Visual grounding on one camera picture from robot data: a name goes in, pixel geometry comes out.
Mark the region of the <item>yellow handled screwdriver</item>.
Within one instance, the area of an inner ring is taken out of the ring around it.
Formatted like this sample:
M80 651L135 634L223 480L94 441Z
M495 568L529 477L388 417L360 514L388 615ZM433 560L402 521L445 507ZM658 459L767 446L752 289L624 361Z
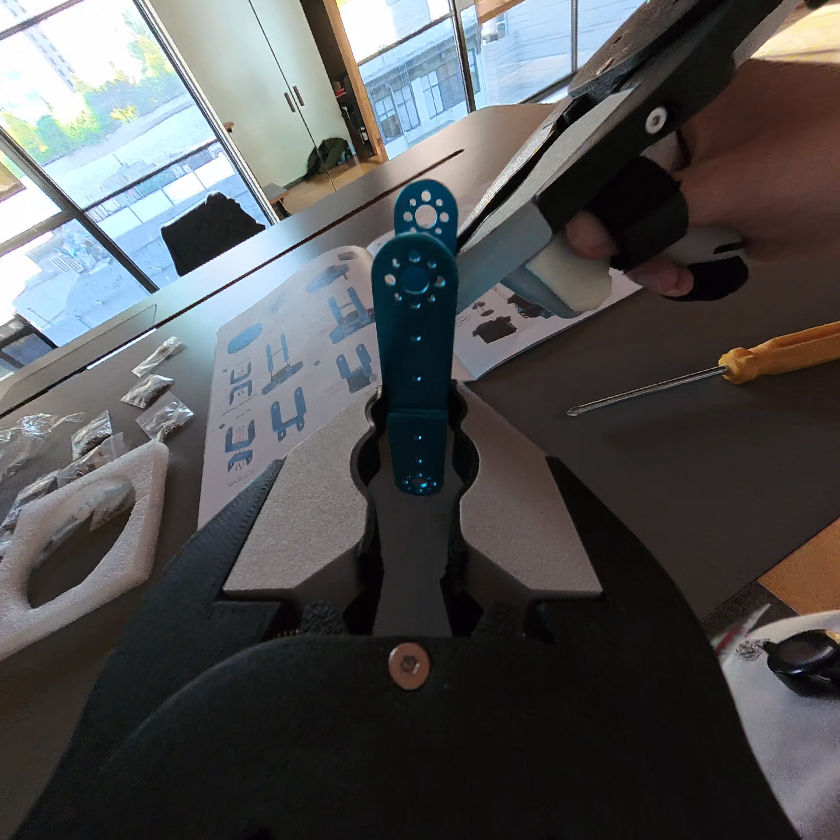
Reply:
M831 363L839 359L839 322L830 322L799 332L769 339L752 348L735 348L724 353L717 366L684 374L569 409L568 417L599 410L640 396L664 392L710 378L722 378L740 385L765 375L782 375Z

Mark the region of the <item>large glass window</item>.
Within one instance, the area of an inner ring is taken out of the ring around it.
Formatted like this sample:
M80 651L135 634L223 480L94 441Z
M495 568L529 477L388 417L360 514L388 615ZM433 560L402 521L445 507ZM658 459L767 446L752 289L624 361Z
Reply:
M556 102L643 2L337 2L393 158L473 110Z
M2 383L177 278L209 196L277 222L147 2L1 2Z

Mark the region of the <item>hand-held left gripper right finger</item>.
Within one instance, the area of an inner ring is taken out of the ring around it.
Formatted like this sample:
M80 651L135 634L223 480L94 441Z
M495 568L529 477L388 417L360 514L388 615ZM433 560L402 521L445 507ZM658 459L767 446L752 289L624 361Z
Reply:
M453 467L463 485L448 535L448 622L471 635L498 604L514 619L602 586L546 454L465 385L453 385Z

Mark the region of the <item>wooden pillar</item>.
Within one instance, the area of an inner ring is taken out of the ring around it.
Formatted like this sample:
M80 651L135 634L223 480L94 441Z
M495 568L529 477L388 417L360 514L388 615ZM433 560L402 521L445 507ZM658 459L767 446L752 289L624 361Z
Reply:
M374 163L382 164L388 161L385 144L383 142L378 123L375 120L375 113L362 80L359 65L354 57L350 41L343 25L339 7L336 1L323 1L323 4L330 21L332 31L337 40L339 51L341 53L346 72L349 76L353 94L359 106L366 132L371 142L373 150L373 156L371 159Z

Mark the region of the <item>pile of clear screw bags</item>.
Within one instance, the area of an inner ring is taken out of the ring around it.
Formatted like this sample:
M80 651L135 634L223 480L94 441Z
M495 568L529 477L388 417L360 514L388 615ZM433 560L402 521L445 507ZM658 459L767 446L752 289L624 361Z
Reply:
M145 410L138 422L150 440L163 442L168 434L193 417L192 410L176 397L165 401L160 409L152 409L153 404L167 396L174 382L171 377L156 373L156 369L185 348L185 343L175 337L164 341L132 370L138 382L121 397L122 403ZM83 413L66 416L36 413L26 415L13 426L2 429L2 479L14 476L38 457L50 436L60 426L79 424L83 418ZM27 505L110 465L127 452L123 434L113 429L109 410L101 411L88 423L80 425L70 436L70 463L36 478L21 489L12 501L2 520L2 555L9 551L20 515Z

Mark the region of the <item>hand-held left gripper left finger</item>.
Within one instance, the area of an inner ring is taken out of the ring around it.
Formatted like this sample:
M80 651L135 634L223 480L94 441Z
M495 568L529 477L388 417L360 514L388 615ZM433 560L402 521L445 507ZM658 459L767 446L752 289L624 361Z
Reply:
M334 606L352 634L372 634L384 569L370 491L381 469L381 389L364 389L285 457L224 585L239 600Z

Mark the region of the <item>white foam piece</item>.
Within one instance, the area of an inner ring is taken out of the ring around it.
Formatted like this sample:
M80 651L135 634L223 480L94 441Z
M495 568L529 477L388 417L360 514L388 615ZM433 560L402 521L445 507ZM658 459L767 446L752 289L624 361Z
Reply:
M1 658L73 624L144 583L151 575L161 525L169 449L152 440L25 505L1 567ZM32 606L28 580L81 525L90 531L130 509L110 551L84 581Z

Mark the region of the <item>white cabinet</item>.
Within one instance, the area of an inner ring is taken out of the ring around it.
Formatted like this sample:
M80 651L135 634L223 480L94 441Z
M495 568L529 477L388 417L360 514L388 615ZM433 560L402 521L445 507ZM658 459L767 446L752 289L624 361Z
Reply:
M337 189L306 182L325 140L352 144L299 1L153 1L154 11L266 193L289 214Z

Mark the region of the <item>black chair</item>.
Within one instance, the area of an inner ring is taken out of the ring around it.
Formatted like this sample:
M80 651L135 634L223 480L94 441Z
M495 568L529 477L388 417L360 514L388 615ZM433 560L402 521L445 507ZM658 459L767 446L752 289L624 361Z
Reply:
M210 193L161 227L175 272L183 277L266 229L232 197Z

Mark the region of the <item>blue metal bracket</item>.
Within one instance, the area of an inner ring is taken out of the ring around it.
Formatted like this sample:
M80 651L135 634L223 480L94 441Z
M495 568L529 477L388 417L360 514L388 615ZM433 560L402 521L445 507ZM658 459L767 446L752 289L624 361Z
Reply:
M371 268L385 428L394 481L413 496L443 488L459 275L458 209L440 182L402 189L394 235Z

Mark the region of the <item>black badge reel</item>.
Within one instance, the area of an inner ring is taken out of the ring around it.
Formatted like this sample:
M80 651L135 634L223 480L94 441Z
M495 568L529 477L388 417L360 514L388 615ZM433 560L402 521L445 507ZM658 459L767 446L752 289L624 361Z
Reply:
M766 664L789 690L804 697L839 696L839 635L825 628L763 645Z

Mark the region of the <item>person's right hand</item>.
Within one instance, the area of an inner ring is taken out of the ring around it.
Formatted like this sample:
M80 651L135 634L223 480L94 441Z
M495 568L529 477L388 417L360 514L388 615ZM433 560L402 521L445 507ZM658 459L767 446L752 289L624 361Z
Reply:
M838 257L838 65L749 59L681 137L690 228L729 228L762 262Z

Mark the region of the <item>green bag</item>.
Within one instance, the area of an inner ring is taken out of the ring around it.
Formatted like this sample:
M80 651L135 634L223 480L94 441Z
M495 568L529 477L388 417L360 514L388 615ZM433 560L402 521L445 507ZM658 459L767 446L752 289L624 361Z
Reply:
M314 147L308 157L306 181L320 174L327 174L336 166L342 165L353 157L350 143L341 137L331 137Z

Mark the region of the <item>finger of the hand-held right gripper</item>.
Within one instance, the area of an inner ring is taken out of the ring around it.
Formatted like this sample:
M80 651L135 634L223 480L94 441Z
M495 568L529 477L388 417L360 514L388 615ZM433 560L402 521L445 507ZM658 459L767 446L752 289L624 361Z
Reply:
M503 207L488 216L458 252L458 296L461 313L517 268L541 253L553 237L537 204Z
M664 130L662 103L625 88L566 97L528 137L458 231L458 254L535 256Z

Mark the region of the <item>dark grey desk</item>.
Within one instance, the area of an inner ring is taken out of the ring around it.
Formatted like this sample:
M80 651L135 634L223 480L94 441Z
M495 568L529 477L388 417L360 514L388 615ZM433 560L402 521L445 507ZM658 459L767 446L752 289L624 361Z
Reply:
M298 216L318 238L294 250L286 223L184 280L186 293L235 280L179 314L194 339L175 377L206 411L217 326L321 249L382 230L399 182L428 165L469 193L495 176L548 106L509 106L446 129L408 163L385 164ZM838 514L837 366L742 387L705 381L570 418L569 407L713 364L735 345L838 319L838 256L751 266L718 303L673 303L642 291L562 332L475 384L477 395L559 457L653 551L699 616L797 549Z

